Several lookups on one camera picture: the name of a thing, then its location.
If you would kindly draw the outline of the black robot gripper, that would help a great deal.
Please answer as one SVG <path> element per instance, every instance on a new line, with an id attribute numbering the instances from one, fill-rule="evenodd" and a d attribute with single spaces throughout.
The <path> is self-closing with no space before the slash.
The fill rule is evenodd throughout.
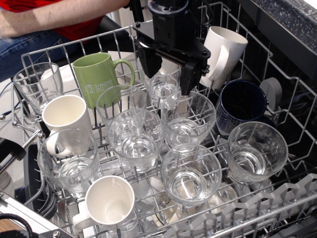
<path id="1" fill-rule="evenodd" d="M 150 0 L 151 22 L 136 22 L 137 50 L 145 75 L 152 78 L 161 68 L 162 58 L 181 65 L 181 94 L 189 95 L 202 75 L 209 71 L 210 51 L 196 36 L 199 26 L 210 21 L 198 19 L 198 8 L 206 0 Z"/>

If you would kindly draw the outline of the person forearm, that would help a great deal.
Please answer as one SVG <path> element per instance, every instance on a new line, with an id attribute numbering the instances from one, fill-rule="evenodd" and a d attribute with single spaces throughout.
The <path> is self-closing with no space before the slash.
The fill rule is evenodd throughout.
<path id="1" fill-rule="evenodd" d="M 14 38 L 37 31 L 70 26 L 104 16 L 128 0 L 61 0 L 24 12 L 0 11 L 0 37 Z"/>

